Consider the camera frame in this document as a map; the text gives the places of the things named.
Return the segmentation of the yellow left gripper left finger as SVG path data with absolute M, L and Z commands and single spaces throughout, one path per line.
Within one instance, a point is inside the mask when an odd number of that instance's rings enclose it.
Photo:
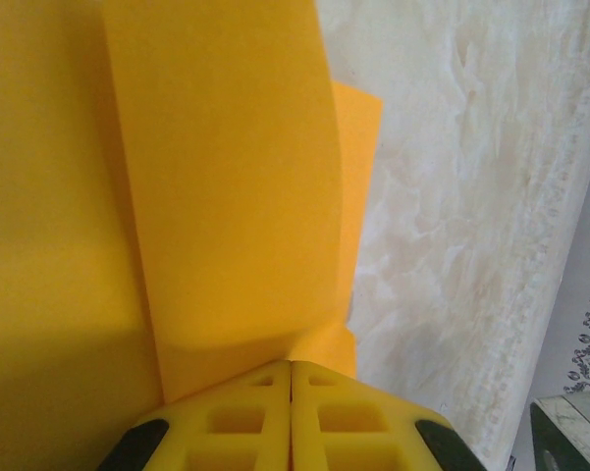
M 167 404 L 127 429 L 99 470 L 289 470 L 291 362 Z

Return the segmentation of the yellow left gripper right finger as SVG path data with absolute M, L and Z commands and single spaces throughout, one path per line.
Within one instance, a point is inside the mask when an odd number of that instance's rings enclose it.
M 475 470 L 437 412 L 320 365 L 292 363 L 294 470 Z

